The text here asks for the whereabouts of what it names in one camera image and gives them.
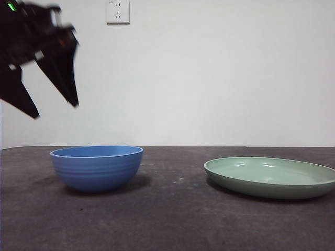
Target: wall socket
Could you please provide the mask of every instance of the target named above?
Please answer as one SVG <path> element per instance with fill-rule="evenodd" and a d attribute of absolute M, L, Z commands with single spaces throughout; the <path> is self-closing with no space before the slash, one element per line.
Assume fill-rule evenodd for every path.
<path fill-rule="evenodd" d="M 130 24 L 130 0 L 107 0 L 107 24 Z"/>

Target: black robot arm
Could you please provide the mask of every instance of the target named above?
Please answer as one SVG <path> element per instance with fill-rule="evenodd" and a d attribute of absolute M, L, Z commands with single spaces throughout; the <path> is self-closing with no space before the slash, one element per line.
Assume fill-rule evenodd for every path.
<path fill-rule="evenodd" d="M 20 67 L 31 61 L 72 106 L 79 104 L 73 69 L 78 42 L 73 26 L 61 26 L 60 11 L 59 6 L 0 0 L 0 99 L 33 118 L 39 114 L 22 84 Z"/>

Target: dark gray table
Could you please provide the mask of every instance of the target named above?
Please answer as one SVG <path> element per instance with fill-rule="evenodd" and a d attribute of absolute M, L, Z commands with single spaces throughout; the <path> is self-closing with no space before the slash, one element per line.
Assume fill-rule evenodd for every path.
<path fill-rule="evenodd" d="M 335 168 L 335 148 L 145 147 L 139 172 L 117 191 L 66 188 L 49 152 L 1 151 L 4 251 L 335 250 L 335 192 L 280 201 L 241 195 L 206 179 L 225 156 L 296 159 Z"/>

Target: ceramic plate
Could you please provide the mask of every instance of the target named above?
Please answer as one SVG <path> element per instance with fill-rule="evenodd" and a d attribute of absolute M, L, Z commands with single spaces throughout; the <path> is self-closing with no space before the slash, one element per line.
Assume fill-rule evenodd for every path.
<path fill-rule="evenodd" d="M 274 199 L 307 199 L 335 188 L 335 170 L 279 158 L 219 158 L 204 164 L 215 183 L 248 195 Z"/>

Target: ceramic bowl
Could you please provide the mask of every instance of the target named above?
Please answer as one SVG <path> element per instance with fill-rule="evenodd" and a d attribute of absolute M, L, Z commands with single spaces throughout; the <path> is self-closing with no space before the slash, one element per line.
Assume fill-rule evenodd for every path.
<path fill-rule="evenodd" d="M 83 192 L 102 192 L 130 180 L 142 153 L 135 146 L 100 145 L 59 149 L 50 155 L 56 174 L 66 185 Z"/>

